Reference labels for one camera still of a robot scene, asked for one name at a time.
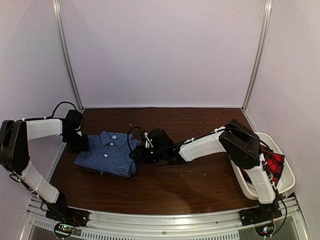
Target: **white plastic basket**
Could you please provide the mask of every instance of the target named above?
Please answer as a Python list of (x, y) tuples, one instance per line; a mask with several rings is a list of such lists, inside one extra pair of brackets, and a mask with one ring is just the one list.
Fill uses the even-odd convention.
[[(277, 146), (275, 141), (267, 134), (256, 132), (256, 134), (259, 136), (259, 138), (264, 141), (266, 144), (269, 145), (270, 149), (272, 149), (276, 154), (283, 154), (280, 150), (280, 148)], [(233, 171), (235, 173), (235, 176), (240, 184), (240, 187), (242, 189), (243, 194), (251, 200), (258, 200), (258, 194), (255, 190), (255, 187), (247, 182), (244, 179), (244, 176), (242, 175), (239, 167), (237, 167), (233, 161), (231, 161), (231, 165), (233, 168)], [(277, 189), (280, 194), (285, 193), (286, 191), (292, 189), (296, 183), (296, 178), (294, 173), (292, 172), (287, 159), (284, 158), (284, 166), (282, 175), (280, 177), (280, 180), (277, 184)]]

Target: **folded shirt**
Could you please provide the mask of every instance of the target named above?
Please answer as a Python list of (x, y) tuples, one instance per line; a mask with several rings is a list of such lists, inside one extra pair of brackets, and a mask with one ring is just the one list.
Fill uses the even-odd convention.
[[(75, 165), (121, 177), (130, 177), (136, 172), (136, 163), (129, 157), (127, 134), (104, 131), (100, 135), (89, 135), (88, 139), (89, 151), (80, 152)], [(141, 141), (130, 134), (129, 143), (134, 149)]]

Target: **white wall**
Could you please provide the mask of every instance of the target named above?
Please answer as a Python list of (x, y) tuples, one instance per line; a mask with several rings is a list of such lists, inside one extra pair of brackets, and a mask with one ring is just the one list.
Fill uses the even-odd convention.
[(274, 0), (248, 111), (293, 168), (311, 238), (320, 224), (320, 2)]
[[(49, 116), (73, 101), (58, 42), (51, 0), (0, 1), (0, 123)], [(63, 117), (67, 106), (57, 112)], [(48, 177), (61, 138), (29, 144), (36, 168)], [(0, 239), (17, 239), (31, 195), (0, 166)]]
[(85, 107), (240, 107), (264, 0), (61, 1)]

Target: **black cable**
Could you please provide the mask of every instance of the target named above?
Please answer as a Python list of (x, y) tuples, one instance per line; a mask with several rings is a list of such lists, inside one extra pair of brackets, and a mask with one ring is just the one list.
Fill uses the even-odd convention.
[(45, 209), (42, 208), (42, 207), (44, 206), (44, 204), (45, 204), (45, 202), (43, 201), (43, 202), (41, 203), (41, 205), (40, 205), (40, 209), (41, 209), (41, 211), (43, 211), (43, 212), (48, 212), (49, 210), (45, 210)]
[(56, 111), (57, 111), (58, 107), (59, 107), (61, 104), (70, 104), (70, 105), (72, 105), (72, 106), (74, 107), (74, 110), (77, 110), (76, 105), (74, 105), (72, 102), (70, 102), (70, 101), (61, 101), (61, 102), (58, 103), (57, 106), (55, 106), (54, 110), (52, 111), (51, 116), (48, 116), (47, 119), (52, 119), (52, 118), (55, 116)]
[(273, 186), (272, 188), (273, 188), (273, 191), (275, 192), (275, 195), (280, 199), (280, 201), (282, 202), (282, 204), (283, 204), (283, 206), (284, 206), (284, 209), (285, 209), (285, 216), (284, 216), (283, 222), (282, 222), (282, 224), (280, 225), (280, 227), (279, 227), (274, 233), (272, 233), (272, 236), (274, 236), (274, 235), (277, 234), (277, 233), (280, 231), (280, 229), (284, 226), (284, 224), (285, 224), (285, 222), (286, 222), (286, 220), (287, 220), (287, 216), (288, 216), (288, 209), (287, 209), (287, 206), (286, 206), (285, 202), (284, 202), (284, 201), (282, 200), (282, 198), (280, 197), (278, 190), (277, 190), (274, 186)]
[(134, 129), (140, 129), (141, 132), (143, 132), (142, 128), (139, 127), (139, 126), (134, 126), (134, 127), (132, 127), (132, 128), (128, 131), (128, 133), (127, 133), (127, 135), (126, 135), (126, 143), (128, 144), (128, 147), (129, 147), (131, 153), (133, 152), (133, 149), (132, 149), (132, 147), (131, 147), (131, 145), (130, 145), (129, 135), (130, 135), (130, 133), (132, 132), (132, 130), (134, 130)]

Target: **brown wooden surface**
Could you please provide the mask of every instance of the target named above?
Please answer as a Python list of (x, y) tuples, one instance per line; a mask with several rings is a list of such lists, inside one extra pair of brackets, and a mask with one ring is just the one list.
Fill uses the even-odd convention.
[[(174, 142), (199, 137), (231, 118), (249, 126), (234, 108), (101, 108), (84, 112), (83, 133), (127, 133), (132, 126), (165, 129)], [(130, 178), (78, 170), (77, 155), (65, 150), (51, 183), (73, 207), (124, 214), (191, 214), (257, 205), (242, 193), (225, 153), (216, 153), (179, 166), (140, 163)]]

